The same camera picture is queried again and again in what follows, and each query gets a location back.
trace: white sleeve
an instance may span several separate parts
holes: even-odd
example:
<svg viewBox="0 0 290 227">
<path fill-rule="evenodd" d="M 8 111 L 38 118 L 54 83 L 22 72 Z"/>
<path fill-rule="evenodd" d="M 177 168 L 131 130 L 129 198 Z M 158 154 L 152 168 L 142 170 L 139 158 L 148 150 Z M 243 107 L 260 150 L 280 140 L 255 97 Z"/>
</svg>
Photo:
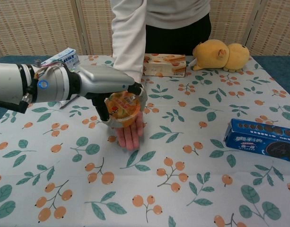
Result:
<svg viewBox="0 0 290 227">
<path fill-rule="evenodd" d="M 141 81 L 146 46 L 147 0 L 110 0 L 114 68 Z"/>
</svg>

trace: yellow plush toy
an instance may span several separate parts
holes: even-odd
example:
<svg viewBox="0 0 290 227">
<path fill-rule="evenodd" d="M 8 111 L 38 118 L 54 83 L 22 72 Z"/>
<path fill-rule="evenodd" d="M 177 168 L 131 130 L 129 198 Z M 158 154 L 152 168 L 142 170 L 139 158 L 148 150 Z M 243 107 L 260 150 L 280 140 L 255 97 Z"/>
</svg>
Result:
<svg viewBox="0 0 290 227">
<path fill-rule="evenodd" d="M 197 63 L 193 70 L 223 68 L 229 72 L 240 72 L 249 59 L 249 50 L 241 44 L 226 46 L 222 41 L 209 39 L 193 49 Z"/>
</svg>

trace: finger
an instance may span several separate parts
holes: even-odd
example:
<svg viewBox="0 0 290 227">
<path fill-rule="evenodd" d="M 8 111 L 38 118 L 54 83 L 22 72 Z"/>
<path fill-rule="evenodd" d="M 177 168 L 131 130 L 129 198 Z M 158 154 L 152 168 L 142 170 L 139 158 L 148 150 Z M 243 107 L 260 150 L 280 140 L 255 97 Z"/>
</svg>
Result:
<svg viewBox="0 0 290 227">
<path fill-rule="evenodd" d="M 138 136 L 143 136 L 144 127 L 143 127 L 143 112 L 140 112 L 136 118 L 136 127 L 137 127 L 137 134 Z"/>
<path fill-rule="evenodd" d="M 133 148 L 139 148 L 140 142 L 139 142 L 139 136 L 137 134 L 137 128 L 135 122 L 133 122 L 130 126 L 131 128 L 131 135 L 132 135 L 132 141 L 133 141 Z"/>
<path fill-rule="evenodd" d="M 126 147 L 128 150 L 133 150 L 133 141 L 131 136 L 131 129 L 130 127 L 124 128 L 124 137 L 126 140 Z"/>
<path fill-rule="evenodd" d="M 126 147 L 126 140 L 125 140 L 123 128 L 116 128 L 115 133 L 117 135 L 118 142 L 119 142 L 120 146 L 122 148 Z"/>
</svg>

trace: robotic arm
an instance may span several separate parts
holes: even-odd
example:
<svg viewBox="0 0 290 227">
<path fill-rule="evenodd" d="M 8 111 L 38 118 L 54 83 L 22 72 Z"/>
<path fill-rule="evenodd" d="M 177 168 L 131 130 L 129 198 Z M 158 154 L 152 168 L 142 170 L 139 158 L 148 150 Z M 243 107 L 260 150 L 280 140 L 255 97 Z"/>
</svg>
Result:
<svg viewBox="0 0 290 227">
<path fill-rule="evenodd" d="M 110 66 L 78 66 L 71 72 L 59 61 L 44 66 L 39 61 L 0 63 L 0 107 L 23 114 L 29 103 L 69 100 L 78 94 L 92 100 L 105 124 L 117 128 L 120 124 L 109 117 L 105 99 L 126 90 L 140 97 L 142 111 L 147 101 L 143 86 Z"/>
</svg>

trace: black pants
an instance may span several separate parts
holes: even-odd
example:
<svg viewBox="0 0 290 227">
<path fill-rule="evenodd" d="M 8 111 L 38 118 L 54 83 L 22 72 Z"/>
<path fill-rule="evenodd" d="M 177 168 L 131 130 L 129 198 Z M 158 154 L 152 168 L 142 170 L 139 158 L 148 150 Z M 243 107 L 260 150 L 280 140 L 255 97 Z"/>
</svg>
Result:
<svg viewBox="0 0 290 227">
<path fill-rule="evenodd" d="M 178 28 L 163 29 L 146 26 L 146 53 L 192 55 L 193 48 L 208 40 L 211 33 L 209 14 L 195 23 Z"/>
</svg>

